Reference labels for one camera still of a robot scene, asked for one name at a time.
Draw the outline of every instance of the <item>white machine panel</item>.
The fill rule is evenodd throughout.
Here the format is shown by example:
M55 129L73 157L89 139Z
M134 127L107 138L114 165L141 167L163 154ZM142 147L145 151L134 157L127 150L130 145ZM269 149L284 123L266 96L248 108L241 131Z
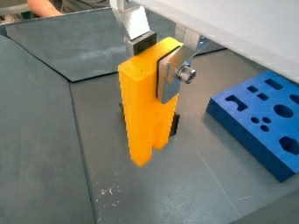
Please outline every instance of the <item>white machine panel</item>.
M299 1L134 1L299 83Z

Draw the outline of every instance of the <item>screw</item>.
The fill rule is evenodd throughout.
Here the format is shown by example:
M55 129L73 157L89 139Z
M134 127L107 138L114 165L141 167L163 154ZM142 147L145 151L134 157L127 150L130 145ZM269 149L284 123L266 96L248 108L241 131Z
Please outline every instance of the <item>screw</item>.
M183 64L178 70L177 77L186 84L193 83L193 80L197 76L197 71L190 67L189 64Z

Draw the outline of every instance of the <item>dark gray mat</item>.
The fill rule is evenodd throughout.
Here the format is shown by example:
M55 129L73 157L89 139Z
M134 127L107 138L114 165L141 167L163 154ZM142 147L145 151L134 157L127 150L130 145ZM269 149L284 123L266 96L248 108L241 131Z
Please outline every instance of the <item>dark gray mat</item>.
M94 223L70 84L0 36L0 223Z
M299 191L297 190L232 224L298 224L298 222Z
M159 39L174 35L174 23L153 12ZM114 73L126 60L126 44L111 9L23 21L7 26L10 38L71 81Z
M206 113L213 95L265 68L230 51L206 54L182 86L177 136L145 168L129 156L118 75L71 84L98 223L232 223L294 190Z

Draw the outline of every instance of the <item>person's arm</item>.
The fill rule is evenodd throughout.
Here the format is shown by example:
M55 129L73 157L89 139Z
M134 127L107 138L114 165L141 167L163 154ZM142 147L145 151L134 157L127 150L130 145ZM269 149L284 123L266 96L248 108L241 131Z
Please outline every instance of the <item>person's arm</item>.
M33 13L42 18L62 15L62 13L57 10L50 0L27 0L27 3Z

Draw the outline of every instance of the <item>hole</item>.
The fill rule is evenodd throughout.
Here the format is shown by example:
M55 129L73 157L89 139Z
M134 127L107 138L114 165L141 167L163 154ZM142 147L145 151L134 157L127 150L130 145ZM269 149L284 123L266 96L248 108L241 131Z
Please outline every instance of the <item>hole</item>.
M264 101L266 101L269 99L269 96L266 94L260 94L258 98Z
M272 123L272 119L269 117L264 117L264 122L265 123Z
M252 92L252 93L256 93L258 91L258 89L254 87L254 86L250 86L248 88L248 90Z
M292 98L292 100L293 100L297 104L299 104L299 95L297 95L297 94L292 94L292 95L290 95L290 98Z
M266 80L266 84L276 90L280 90L284 88L284 86L278 82L276 82L273 79Z
M294 111L285 105L276 105L276 112L285 118L294 116Z
M252 122L253 122L253 123L260 123L260 120L258 120L258 118L256 118L256 117L252 117Z
M238 111L244 111L249 107L248 104L236 95L228 97L226 101L236 102L238 104Z
M261 126L261 129L262 129L265 132L269 132L269 131L270 131L270 128L269 128L266 125L262 125L262 126Z
M299 143L289 136L285 136L280 139L280 143L285 151L298 155L299 154Z

